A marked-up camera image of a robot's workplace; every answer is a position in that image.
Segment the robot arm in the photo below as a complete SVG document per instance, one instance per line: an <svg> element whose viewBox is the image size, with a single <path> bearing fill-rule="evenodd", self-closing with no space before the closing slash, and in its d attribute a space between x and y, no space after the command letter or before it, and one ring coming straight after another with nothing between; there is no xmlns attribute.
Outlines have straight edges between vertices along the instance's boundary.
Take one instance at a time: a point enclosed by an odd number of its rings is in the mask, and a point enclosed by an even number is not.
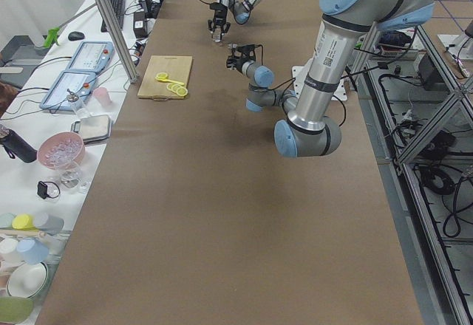
<svg viewBox="0 0 473 325"><path fill-rule="evenodd" d="M214 42L221 42L222 37L226 34L231 26L227 21L227 14L230 11L237 24L246 24L251 17L251 12L262 0L216 0L207 3L199 0L203 4L207 4L214 11L212 19L208 20L208 30Z"/></svg>
<svg viewBox="0 0 473 325"><path fill-rule="evenodd" d="M277 150L284 157L323 156L339 147L341 129L325 112L358 39L371 26L390 31L425 23L432 17L434 0L319 0L319 6L321 27L298 96L270 90L273 73L256 62L250 45L233 47L226 63L250 81L248 109L281 106L286 111L274 128Z"/></svg>

